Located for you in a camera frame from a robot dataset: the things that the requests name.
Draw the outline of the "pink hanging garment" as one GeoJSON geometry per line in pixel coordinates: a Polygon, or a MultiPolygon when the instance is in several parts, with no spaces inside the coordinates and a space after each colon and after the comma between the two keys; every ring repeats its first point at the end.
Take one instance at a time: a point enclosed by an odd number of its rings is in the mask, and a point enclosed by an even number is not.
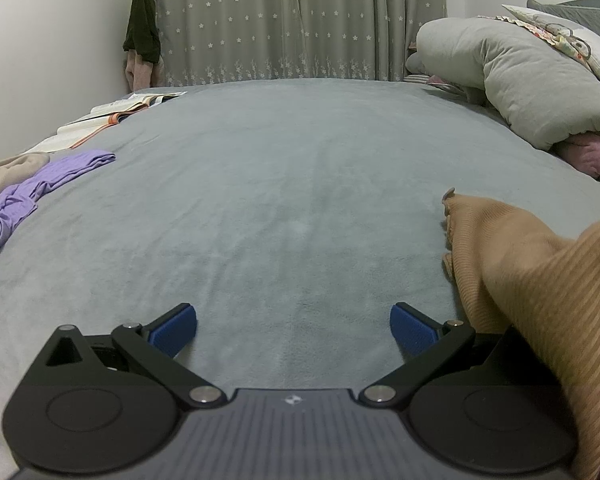
{"type": "Polygon", "coordinates": [[[135,50],[126,52],[125,79],[132,92],[163,84],[163,58],[157,64],[145,61],[135,50]]]}

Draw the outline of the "dark hanging garment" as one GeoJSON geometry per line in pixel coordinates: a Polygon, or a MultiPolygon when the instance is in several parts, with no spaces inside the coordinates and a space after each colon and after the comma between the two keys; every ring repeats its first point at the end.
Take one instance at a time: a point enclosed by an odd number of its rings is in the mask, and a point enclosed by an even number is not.
{"type": "Polygon", "coordinates": [[[155,0],[131,0],[131,10],[126,26],[123,50],[135,51],[144,62],[157,64],[161,44],[156,24],[155,0]]]}

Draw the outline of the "lilac garment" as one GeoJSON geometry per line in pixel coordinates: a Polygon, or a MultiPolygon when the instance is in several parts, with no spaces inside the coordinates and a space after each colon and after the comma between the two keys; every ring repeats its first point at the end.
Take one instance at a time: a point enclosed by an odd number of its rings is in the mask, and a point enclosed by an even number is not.
{"type": "Polygon", "coordinates": [[[36,209],[38,200],[66,183],[116,160],[116,155],[91,150],[53,160],[21,183],[0,193],[0,249],[21,222],[36,209]]]}

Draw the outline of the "grey folded duvet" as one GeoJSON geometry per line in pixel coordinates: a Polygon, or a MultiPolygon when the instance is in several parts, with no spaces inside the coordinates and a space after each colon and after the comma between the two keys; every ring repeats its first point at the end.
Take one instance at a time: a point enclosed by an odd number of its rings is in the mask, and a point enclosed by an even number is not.
{"type": "Polygon", "coordinates": [[[494,18],[440,18],[422,25],[416,47],[429,73],[482,91],[539,150],[600,133],[600,80],[528,29],[494,18]]]}

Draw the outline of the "grey quilted headboard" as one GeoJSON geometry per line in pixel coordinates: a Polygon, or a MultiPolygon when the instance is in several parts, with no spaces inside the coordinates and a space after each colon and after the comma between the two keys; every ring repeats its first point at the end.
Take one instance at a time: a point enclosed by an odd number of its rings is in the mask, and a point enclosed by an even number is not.
{"type": "Polygon", "coordinates": [[[540,3],[527,0],[530,9],[566,18],[591,29],[600,36],[600,0],[571,0],[562,3],[540,3]]]}

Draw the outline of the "beige garment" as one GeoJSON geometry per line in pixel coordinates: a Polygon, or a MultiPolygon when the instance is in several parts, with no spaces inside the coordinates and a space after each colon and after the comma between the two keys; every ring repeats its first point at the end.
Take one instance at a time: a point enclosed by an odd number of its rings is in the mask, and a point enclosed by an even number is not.
{"type": "Polygon", "coordinates": [[[9,185],[33,177],[49,162],[50,155],[46,153],[28,153],[0,160],[0,193],[9,185]]]}

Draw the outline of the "pink pillow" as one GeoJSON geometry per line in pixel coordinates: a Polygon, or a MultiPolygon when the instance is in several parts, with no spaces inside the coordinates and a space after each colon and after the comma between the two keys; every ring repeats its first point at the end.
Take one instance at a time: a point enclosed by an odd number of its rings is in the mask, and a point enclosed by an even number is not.
{"type": "Polygon", "coordinates": [[[600,180],[600,133],[580,133],[556,145],[560,158],[577,170],[600,180]]]}

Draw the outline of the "grey star curtain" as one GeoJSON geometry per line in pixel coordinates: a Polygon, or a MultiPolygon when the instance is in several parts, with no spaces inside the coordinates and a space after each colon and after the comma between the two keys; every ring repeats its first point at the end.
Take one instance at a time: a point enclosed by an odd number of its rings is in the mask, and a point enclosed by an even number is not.
{"type": "Polygon", "coordinates": [[[166,83],[398,81],[446,0],[156,0],[166,83]]]}

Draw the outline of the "tan knit sweater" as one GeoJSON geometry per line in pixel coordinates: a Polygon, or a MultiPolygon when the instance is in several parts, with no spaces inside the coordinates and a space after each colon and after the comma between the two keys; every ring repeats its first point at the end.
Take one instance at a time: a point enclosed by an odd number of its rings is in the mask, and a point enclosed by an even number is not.
{"type": "Polygon", "coordinates": [[[471,325],[513,325],[558,377],[576,421],[572,471],[600,479],[600,221],[557,235],[524,209],[490,198],[443,195],[454,282],[471,325]]]}

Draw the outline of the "white printed pillow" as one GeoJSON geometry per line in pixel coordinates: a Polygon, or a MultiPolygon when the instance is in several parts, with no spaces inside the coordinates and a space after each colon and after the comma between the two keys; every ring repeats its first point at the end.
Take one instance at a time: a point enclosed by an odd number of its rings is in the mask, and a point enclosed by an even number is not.
{"type": "Polygon", "coordinates": [[[560,18],[559,16],[533,10],[528,8],[528,6],[511,6],[510,4],[503,4],[503,8],[509,14],[512,14],[512,18],[518,18],[518,20],[530,24],[549,27],[553,30],[558,29],[559,26],[570,28],[574,36],[583,39],[591,47],[591,58],[588,62],[592,68],[592,73],[600,81],[600,36],[595,32],[592,32],[591,29],[588,29],[583,25],[567,20],[566,18],[560,18]]]}

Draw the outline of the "open book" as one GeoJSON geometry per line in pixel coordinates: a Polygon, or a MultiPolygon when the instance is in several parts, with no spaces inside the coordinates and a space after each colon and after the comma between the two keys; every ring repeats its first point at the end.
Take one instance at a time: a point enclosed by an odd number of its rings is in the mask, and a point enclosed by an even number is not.
{"type": "Polygon", "coordinates": [[[26,151],[29,153],[55,153],[74,150],[102,130],[119,125],[142,110],[148,110],[163,102],[184,96],[186,91],[161,93],[132,93],[125,99],[97,105],[91,111],[68,124],[60,126],[53,136],[49,136],[26,151]]]}

